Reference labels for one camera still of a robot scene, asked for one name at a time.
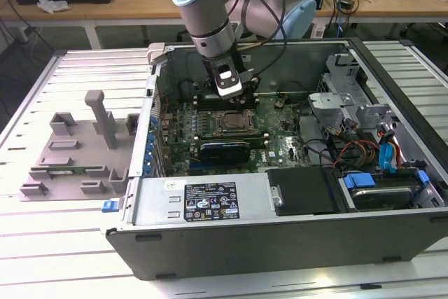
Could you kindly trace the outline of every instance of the black plastic cover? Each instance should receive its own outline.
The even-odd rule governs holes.
[[[339,171],[322,167],[270,169],[269,183],[276,186],[282,205],[278,216],[346,213],[347,206],[337,181]]]

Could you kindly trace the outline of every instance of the blue latch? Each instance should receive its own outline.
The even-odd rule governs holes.
[[[116,213],[120,211],[119,207],[120,203],[118,200],[107,200],[104,201],[101,211],[103,213]]]
[[[417,173],[417,176],[419,177],[424,187],[426,187],[429,184],[429,176],[425,171],[419,171]]]
[[[396,173],[397,169],[392,167],[392,159],[395,149],[392,145],[385,143],[379,148],[379,166],[382,169],[390,171],[390,173]]]
[[[375,187],[377,184],[370,173],[353,173],[344,178],[347,189]]]

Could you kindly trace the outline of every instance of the wooden table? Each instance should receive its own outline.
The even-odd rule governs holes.
[[[182,25],[178,8],[171,0],[112,0],[109,4],[70,4],[71,9],[48,14],[35,5],[15,7],[34,27],[83,27],[92,49],[100,49],[96,32],[100,26]],[[313,37],[321,37],[333,12],[331,0],[325,0],[314,20]],[[26,26],[6,0],[0,0],[0,18],[9,27]],[[448,21],[448,3],[440,0],[360,0],[350,22],[444,22]]]
[[[448,2],[441,0],[359,0],[359,9],[350,22],[399,23],[446,22]],[[323,7],[314,20],[313,35],[322,37],[333,13],[333,0],[324,0]]]

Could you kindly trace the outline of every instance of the blue drive bracket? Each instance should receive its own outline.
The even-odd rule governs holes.
[[[392,159],[393,159],[394,149],[393,146],[385,143],[382,144],[379,148],[379,166],[381,169],[386,169],[390,171],[390,173],[396,173],[397,169],[392,167]]]
[[[375,187],[377,184],[370,173],[353,173],[344,178],[347,189]]]

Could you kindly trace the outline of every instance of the floor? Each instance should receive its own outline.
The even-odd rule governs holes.
[[[395,39],[401,39],[397,28]],[[383,41],[390,25],[361,25],[349,29],[345,36],[357,36],[364,41]],[[148,27],[151,42],[175,42],[176,33],[182,26]],[[101,27],[99,35],[105,48],[138,48],[144,46],[140,27]],[[442,43],[443,34],[427,24],[414,25],[407,33],[411,40],[439,68],[447,71],[448,43]],[[55,49],[89,49],[88,39],[82,28],[45,28],[41,36]],[[328,37],[336,36],[336,28],[328,30]],[[51,50],[34,32],[29,32],[29,42],[24,45],[13,43],[0,55],[0,130],[8,123],[21,101],[25,98],[34,81],[39,77],[46,62],[51,58]]]

